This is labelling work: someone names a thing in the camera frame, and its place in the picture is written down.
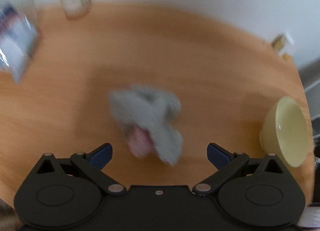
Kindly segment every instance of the black object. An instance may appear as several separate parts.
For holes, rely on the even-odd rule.
[[[314,153],[316,157],[320,158],[320,146],[315,147]],[[320,207],[320,167],[315,172],[315,189],[312,206]]]
[[[14,206],[36,230],[224,231],[300,230],[303,192],[280,159],[250,159],[209,144],[218,171],[193,188],[131,186],[100,170],[112,157],[104,144],[89,154],[44,154],[19,188]]]

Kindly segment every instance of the pink cloth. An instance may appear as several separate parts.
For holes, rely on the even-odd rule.
[[[128,145],[132,154],[138,158],[144,158],[148,154],[155,153],[155,146],[148,131],[134,126],[128,135]]]

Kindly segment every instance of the table surface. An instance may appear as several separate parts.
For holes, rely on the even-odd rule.
[[[96,3],[74,21],[47,7],[40,28],[43,38],[22,83],[0,74],[0,197],[9,205],[43,153],[66,158],[105,142],[114,156],[103,172],[125,186],[191,187],[216,171],[206,158],[210,142],[263,157],[263,120],[285,95],[301,105],[310,131],[307,160],[290,171],[311,201],[306,97],[293,62],[268,43],[202,16],[129,3]],[[180,99],[172,126],[184,145],[176,166],[131,155],[108,103],[109,91],[131,84],[167,89]]]

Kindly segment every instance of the ceramic bowl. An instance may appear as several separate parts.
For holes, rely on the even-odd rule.
[[[306,119],[291,97],[282,97],[268,112],[260,132],[266,153],[277,154],[284,164],[299,167],[305,160],[309,135]]]

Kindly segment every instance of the metal screw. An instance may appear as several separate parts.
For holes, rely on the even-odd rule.
[[[163,190],[156,190],[156,192],[155,192],[156,195],[162,195],[163,193],[164,193]]]
[[[211,189],[211,186],[209,184],[206,184],[206,183],[200,183],[200,184],[196,185],[196,190],[197,191],[207,192],[210,189]]]
[[[108,190],[113,193],[118,193],[124,190],[124,186],[121,184],[112,184],[108,187]]]

